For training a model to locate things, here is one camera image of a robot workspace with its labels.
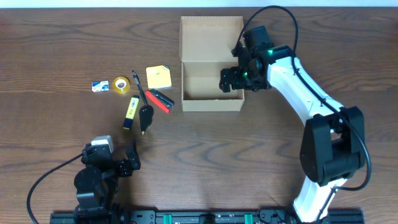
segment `yellow highlighter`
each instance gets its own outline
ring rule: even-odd
[[[129,108],[127,109],[126,118],[124,119],[124,122],[123,122],[124,129],[127,129],[127,130],[131,129],[132,120],[134,119],[134,115],[137,110],[138,102],[139,102],[139,96],[136,96],[136,95],[132,96],[132,98],[130,100]]]

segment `small box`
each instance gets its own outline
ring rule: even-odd
[[[109,81],[93,82],[92,90],[93,92],[108,91]]]
[[[181,17],[183,111],[240,111],[243,90],[223,93],[220,71],[238,66],[231,50],[243,28],[241,16]]]

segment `yellow sticky notes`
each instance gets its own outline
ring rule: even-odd
[[[147,67],[148,88],[165,88],[172,86],[172,78],[168,66]]]

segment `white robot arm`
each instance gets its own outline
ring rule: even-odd
[[[304,124],[300,161],[306,178],[292,209],[299,223],[317,222],[328,215],[337,189],[346,189],[342,185],[365,163],[363,114],[327,95],[300,60],[292,60],[294,50],[286,45],[275,47],[269,41],[264,26],[245,32],[243,40],[245,47],[238,42],[232,51],[239,66],[222,69],[220,89],[274,87],[293,107]],[[332,140],[333,132],[340,138]]]
[[[319,95],[328,99],[329,104],[339,111],[343,105],[327,95],[312,80],[308,73],[303,69],[298,58],[294,58],[294,60],[298,72],[306,82],[311,85]],[[323,116],[333,114],[329,108],[322,105],[313,93],[301,82],[298,76],[294,74],[291,57],[284,57],[276,60],[275,63],[270,64],[268,66],[267,79],[273,87],[282,93],[296,111],[304,125],[308,119],[313,118],[316,114]],[[345,182],[346,179],[340,178],[320,187],[318,183],[312,182],[308,177],[306,177],[301,192],[293,203],[293,208],[301,222],[311,223],[316,221],[318,214],[320,213],[320,209],[328,199],[331,189],[336,186],[342,186]],[[329,202],[320,215],[320,218],[324,218],[328,215],[327,208],[333,197],[334,194],[332,195],[332,198],[329,199]]]

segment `green connector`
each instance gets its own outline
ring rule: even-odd
[[[253,224],[253,215],[245,214],[244,215],[244,224]]]
[[[164,215],[163,216],[163,224],[172,224],[172,216],[171,215]]]

